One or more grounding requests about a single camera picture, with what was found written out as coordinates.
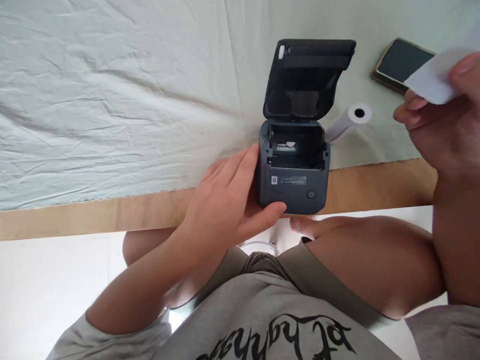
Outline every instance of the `printer label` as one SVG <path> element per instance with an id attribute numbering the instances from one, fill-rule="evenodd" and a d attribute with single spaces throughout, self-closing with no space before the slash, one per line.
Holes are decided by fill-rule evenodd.
<path id="1" fill-rule="evenodd" d="M 276 144 L 276 151 L 294 152 L 295 151 L 295 142 L 294 141 L 287 141 L 286 143 L 277 143 Z"/>
<path id="2" fill-rule="evenodd" d="M 275 180 L 275 184 L 286 184 L 286 185 L 307 185 L 306 176 L 278 176 L 278 179 Z"/>

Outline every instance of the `white paper roll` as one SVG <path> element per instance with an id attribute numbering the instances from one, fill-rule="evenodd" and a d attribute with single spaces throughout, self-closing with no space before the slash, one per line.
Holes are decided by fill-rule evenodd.
<path id="1" fill-rule="evenodd" d="M 350 105 L 330 124 L 325 126 L 325 141 L 333 144 L 351 133 L 359 126 L 365 125 L 372 118 L 372 109 L 363 102 Z"/>

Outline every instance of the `open printer lid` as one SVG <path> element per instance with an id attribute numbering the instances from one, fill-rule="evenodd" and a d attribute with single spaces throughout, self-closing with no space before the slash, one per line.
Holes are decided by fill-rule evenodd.
<path id="1" fill-rule="evenodd" d="M 280 40 L 263 115 L 288 122 L 323 118 L 334 104 L 337 81 L 349 67 L 356 45 L 353 40 Z"/>

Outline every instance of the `gray shorts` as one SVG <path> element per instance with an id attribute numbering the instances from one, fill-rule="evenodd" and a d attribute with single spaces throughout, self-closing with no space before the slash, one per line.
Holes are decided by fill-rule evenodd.
<path id="1" fill-rule="evenodd" d="M 247 255 L 238 247 L 229 249 L 202 290 L 185 305 L 171 310 L 182 316 L 189 315 L 228 280 L 257 272 L 269 272 L 284 278 L 302 294 L 329 302 L 369 330 L 377 330 L 396 322 L 379 313 L 340 282 L 303 241 L 277 257 L 265 252 Z"/>

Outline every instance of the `smartphone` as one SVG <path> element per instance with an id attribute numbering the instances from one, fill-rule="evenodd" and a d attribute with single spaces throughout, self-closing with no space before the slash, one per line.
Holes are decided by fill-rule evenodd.
<path id="1" fill-rule="evenodd" d="M 380 56 L 370 76 L 375 81 L 405 94 L 408 90 L 405 80 L 434 56 L 434 52 L 397 37 Z"/>

